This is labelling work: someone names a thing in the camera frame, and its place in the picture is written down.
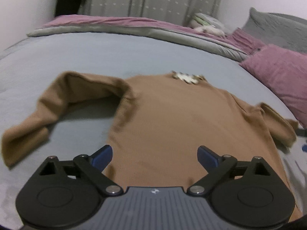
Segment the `brown sweater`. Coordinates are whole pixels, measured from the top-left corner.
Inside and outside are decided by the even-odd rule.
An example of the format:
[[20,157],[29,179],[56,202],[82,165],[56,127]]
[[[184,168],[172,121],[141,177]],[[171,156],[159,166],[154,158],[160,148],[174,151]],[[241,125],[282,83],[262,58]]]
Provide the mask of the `brown sweater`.
[[[200,145],[242,161],[262,156],[289,186],[273,138],[291,147],[296,122],[286,121],[264,103],[251,106],[206,80],[191,85],[172,74],[127,80],[61,74],[40,97],[36,111],[4,132],[5,164],[12,166],[47,140],[46,126],[70,103],[112,94],[121,102],[107,141],[114,157],[106,175],[122,187],[189,187],[206,174],[197,161]],[[300,216],[295,208],[292,219]]]

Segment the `sweater sleeve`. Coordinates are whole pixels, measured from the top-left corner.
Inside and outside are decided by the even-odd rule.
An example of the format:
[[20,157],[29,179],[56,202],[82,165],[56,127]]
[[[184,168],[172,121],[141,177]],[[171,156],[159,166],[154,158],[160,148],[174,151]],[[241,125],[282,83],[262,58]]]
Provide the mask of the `sweater sleeve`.
[[112,94],[119,97],[124,95],[128,100],[133,100],[135,96],[128,83],[120,78],[76,72],[62,73],[40,96],[36,111],[21,124],[4,132],[1,151],[5,165],[14,165],[46,141],[49,137],[46,126],[55,123],[66,112],[70,103]]
[[284,119],[266,103],[260,103],[256,107],[260,107],[263,119],[272,138],[278,140],[286,147],[291,147],[296,141],[295,130],[298,128],[298,122]]
[[234,95],[232,95],[232,97],[246,115],[255,111],[259,113],[260,111],[262,119],[273,139],[278,140],[286,147],[291,147],[296,141],[295,130],[298,128],[297,121],[284,119],[277,111],[266,103],[259,103],[256,106],[252,106]]

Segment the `gray comforter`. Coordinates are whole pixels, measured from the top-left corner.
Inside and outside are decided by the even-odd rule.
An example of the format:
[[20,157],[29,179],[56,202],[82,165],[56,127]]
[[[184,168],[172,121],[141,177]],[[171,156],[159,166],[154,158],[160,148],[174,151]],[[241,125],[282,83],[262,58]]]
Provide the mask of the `gray comforter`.
[[[250,104],[265,102],[283,117],[294,119],[268,88],[229,58],[157,39],[87,32],[28,38],[0,54],[0,134],[32,113],[39,95],[66,70],[122,78],[171,70],[203,74],[212,85]],[[68,160],[104,145],[118,102],[110,98],[78,104],[50,126],[50,140],[12,170],[0,161],[1,225],[21,226],[14,205],[16,195],[47,156]],[[291,150],[281,148],[280,155],[299,207],[306,210],[307,176],[301,170],[306,172],[307,167],[302,145],[303,139],[299,139]]]

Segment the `logo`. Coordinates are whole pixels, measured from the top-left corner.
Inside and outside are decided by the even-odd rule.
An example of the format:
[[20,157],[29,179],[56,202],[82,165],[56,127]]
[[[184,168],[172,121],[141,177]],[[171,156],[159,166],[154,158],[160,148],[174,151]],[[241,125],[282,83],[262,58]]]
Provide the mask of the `logo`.
[[153,194],[157,194],[157,193],[159,193],[159,192],[160,192],[159,189],[153,189],[153,190],[151,190],[151,193],[153,193]]

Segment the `metal screw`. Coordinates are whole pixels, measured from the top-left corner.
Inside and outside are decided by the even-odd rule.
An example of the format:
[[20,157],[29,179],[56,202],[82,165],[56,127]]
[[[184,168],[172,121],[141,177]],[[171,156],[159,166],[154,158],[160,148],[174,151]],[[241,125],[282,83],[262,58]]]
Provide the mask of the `metal screw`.
[[106,188],[106,192],[109,194],[116,194],[121,190],[121,188],[117,185],[111,185]]
[[204,187],[202,186],[192,186],[190,187],[190,192],[193,194],[201,194],[205,191]]

